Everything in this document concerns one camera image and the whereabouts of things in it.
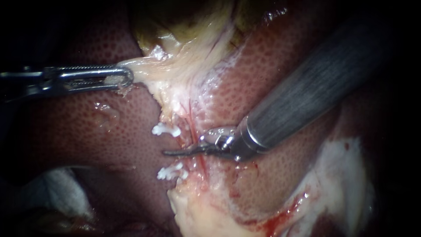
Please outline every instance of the surgical instrument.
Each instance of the surgical instrument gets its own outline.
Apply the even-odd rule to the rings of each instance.
[[[163,151],[163,154],[188,156],[205,153],[245,162],[257,154],[267,153],[366,83],[390,62],[392,55],[391,27],[368,13],[354,15],[274,88],[237,127],[207,131],[200,141],[207,140],[208,145],[201,144],[199,150],[192,146],[184,154],[183,150]],[[202,151],[203,147],[212,148]]]

